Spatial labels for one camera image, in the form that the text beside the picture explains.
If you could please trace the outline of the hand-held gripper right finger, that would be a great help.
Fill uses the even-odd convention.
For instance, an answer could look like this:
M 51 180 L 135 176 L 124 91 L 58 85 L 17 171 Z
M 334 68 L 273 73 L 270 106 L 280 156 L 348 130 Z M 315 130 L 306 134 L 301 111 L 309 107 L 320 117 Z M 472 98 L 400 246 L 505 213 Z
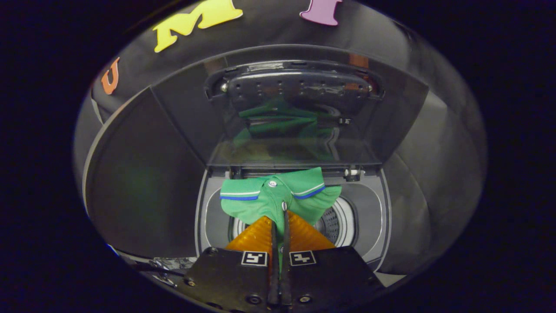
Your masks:
M 285 212 L 282 311 L 344 312 L 385 289 L 353 247 L 335 247 L 300 216 Z

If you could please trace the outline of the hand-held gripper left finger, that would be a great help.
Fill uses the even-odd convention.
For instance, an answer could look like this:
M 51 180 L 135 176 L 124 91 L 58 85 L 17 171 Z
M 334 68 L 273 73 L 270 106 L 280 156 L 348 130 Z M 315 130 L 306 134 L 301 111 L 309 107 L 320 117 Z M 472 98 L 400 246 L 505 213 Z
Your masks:
M 276 224 L 263 216 L 227 248 L 206 248 L 184 276 L 182 293 L 225 312 L 274 312 L 279 306 Z

